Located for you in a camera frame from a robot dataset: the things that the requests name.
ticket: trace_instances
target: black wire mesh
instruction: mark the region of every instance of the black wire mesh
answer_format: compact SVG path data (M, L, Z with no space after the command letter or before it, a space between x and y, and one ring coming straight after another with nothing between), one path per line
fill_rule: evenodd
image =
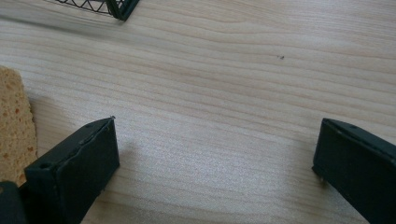
M104 14L112 15L110 9L107 7L106 0L56 0L56 1L80 9L84 9L96 13L104 13ZM122 7L122 5L124 4L123 0L117 0L116 2L119 7Z
M56 0L56 2L90 12L109 14L126 21L139 0Z

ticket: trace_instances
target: wood grain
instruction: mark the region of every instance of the wood grain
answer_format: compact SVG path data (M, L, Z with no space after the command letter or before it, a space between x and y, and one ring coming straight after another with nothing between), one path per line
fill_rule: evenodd
M114 115L121 167L83 223L365 223L311 171L322 118L396 143L391 0L141 0L127 22L0 3L40 155Z

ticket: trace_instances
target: sponge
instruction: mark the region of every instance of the sponge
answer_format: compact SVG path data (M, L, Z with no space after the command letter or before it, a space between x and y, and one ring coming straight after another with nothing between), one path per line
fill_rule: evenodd
M21 76L0 66L0 181L23 184L23 169L36 153L35 124Z

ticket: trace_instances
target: wooden table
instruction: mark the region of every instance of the wooden table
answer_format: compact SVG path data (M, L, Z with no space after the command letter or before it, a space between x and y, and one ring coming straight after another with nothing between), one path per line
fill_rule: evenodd
M39 155L114 115L120 169L83 223L365 223L311 171L322 118L396 143L393 0L141 0L127 22L0 3Z

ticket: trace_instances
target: wire basket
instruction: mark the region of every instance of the wire basket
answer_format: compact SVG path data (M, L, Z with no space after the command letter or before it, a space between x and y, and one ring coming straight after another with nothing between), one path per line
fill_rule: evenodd
M62 4L100 14L110 14L116 19L126 21L139 0L56 0Z

